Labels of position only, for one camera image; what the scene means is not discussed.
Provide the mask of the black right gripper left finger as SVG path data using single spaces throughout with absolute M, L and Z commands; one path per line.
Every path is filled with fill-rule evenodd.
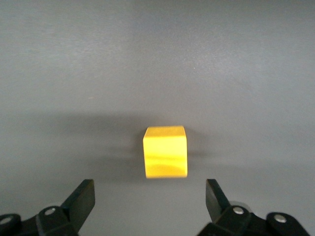
M 15 213 L 0 216 L 2 236 L 77 236 L 95 206 L 95 184 L 83 180 L 60 206 L 48 206 L 22 220 Z

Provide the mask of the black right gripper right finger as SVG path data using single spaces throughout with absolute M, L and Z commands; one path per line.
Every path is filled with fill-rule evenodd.
M 270 212 L 265 219 L 240 205 L 232 205 L 215 179 L 206 180 L 206 207 L 211 222 L 207 236 L 308 236 L 293 216 Z

